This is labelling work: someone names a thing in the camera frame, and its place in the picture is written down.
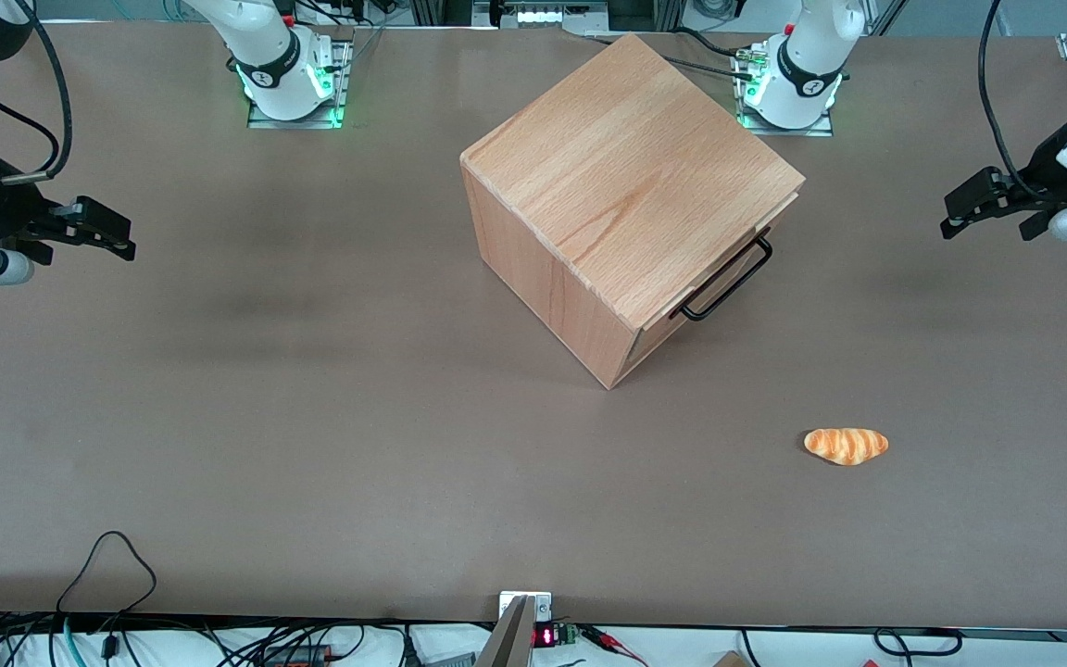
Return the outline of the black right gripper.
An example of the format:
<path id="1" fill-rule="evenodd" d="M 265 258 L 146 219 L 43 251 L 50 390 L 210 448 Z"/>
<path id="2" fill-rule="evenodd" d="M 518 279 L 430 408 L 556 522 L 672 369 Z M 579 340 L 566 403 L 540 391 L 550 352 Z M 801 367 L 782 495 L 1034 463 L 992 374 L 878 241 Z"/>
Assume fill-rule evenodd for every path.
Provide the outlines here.
<path id="1" fill-rule="evenodd" d="M 0 158 L 0 179 L 18 176 L 20 170 Z M 44 241 L 64 245 L 103 249 L 134 261 L 136 243 L 130 239 L 131 220 L 96 198 L 77 195 L 73 201 L 73 220 L 77 225 L 55 225 L 52 210 L 59 204 L 46 198 L 35 184 L 0 182 L 0 248 L 16 250 L 41 266 L 50 266 L 54 249 Z"/>

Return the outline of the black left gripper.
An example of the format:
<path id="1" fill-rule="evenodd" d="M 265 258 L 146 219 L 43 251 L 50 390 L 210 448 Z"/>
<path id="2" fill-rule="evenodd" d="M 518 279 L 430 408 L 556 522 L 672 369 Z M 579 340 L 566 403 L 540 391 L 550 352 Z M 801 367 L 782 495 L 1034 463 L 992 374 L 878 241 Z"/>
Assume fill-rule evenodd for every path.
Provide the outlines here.
<path id="1" fill-rule="evenodd" d="M 983 220 L 1029 211 L 1028 219 L 1019 223 L 1021 239 L 1034 240 L 1051 233 L 1055 239 L 1067 240 L 1067 168 L 1060 163 L 1064 147 L 1067 130 L 1057 130 L 1035 148 L 1025 168 L 1008 177 L 1007 185 L 1001 169 L 985 166 L 953 189 L 944 201 L 943 239 L 956 239 Z"/>

